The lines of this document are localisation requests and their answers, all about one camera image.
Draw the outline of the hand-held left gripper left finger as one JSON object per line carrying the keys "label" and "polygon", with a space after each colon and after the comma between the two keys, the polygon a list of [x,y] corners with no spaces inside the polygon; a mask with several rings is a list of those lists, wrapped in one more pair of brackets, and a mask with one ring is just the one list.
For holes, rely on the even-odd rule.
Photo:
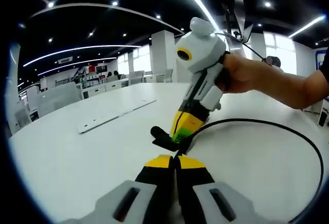
{"label": "hand-held left gripper left finger", "polygon": [[62,223],[162,223],[170,208],[174,158],[159,155],[147,162],[135,180],[126,180],[100,197],[95,209]]}

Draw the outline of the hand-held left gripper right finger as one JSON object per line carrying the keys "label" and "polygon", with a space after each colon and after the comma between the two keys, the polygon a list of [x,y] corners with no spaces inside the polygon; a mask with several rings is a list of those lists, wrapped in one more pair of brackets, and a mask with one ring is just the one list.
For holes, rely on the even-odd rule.
{"label": "hand-held left gripper right finger", "polygon": [[178,200],[185,223],[257,223],[252,202],[205,165],[186,155],[176,158]]}

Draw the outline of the person's right hand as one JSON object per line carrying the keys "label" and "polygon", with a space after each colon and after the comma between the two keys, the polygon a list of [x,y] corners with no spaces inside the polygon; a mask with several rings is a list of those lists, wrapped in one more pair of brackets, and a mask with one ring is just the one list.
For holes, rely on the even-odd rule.
{"label": "person's right hand", "polygon": [[222,72],[216,78],[215,84],[223,93],[240,94],[255,90],[259,66],[258,61],[226,54],[223,59]]}

